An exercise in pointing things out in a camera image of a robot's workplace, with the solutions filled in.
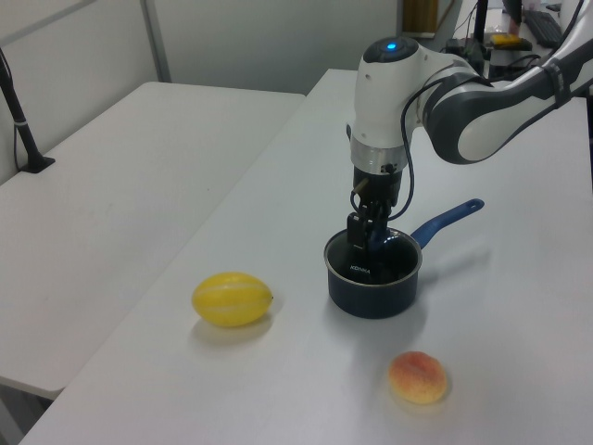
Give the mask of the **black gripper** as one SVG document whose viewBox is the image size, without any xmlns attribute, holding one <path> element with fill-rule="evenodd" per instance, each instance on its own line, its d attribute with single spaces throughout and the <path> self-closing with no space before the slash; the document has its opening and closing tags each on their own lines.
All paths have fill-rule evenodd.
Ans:
<svg viewBox="0 0 593 445">
<path fill-rule="evenodd" d="M 402 172 L 370 174 L 353 169 L 353 188 L 350 201 L 355 212 L 347 216 L 347 242 L 353 248 L 367 247 L 367 225 L 371 232 L 384 232 L 397 205 Z"/>
</svg>

